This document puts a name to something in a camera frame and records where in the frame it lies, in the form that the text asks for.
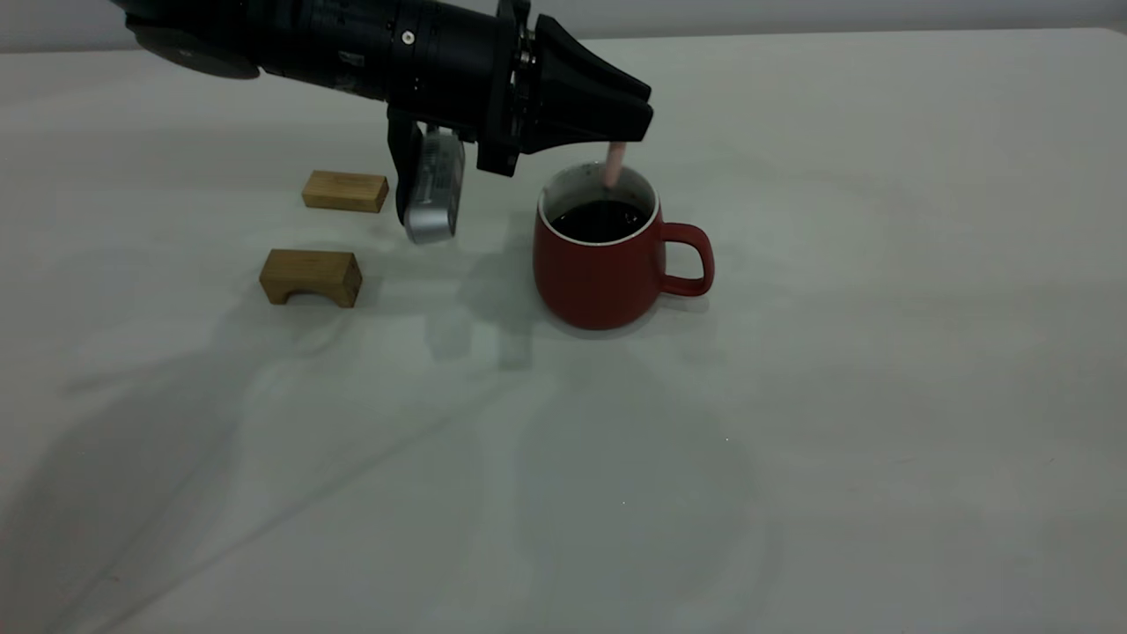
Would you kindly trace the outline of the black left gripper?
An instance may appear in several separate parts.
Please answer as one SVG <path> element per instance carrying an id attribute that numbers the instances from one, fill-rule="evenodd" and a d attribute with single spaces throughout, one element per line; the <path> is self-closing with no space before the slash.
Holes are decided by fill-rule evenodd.
<path id="1" fill-rule="evenodd" d="M 401 1 L 387 80 L 389 149 L 411 178 L 421 123 L 478 145 L 476 167 L 512 176 L 518 164 L 527 88 L 527 1 L 499 1 L 494 15 L 440 1 Z M 538 17 L 541 95 L 530 113 L 529 152 L 592 142 L 641 142 L 653 124 L 650 84 L 609 64 L 556 18 Z"/>

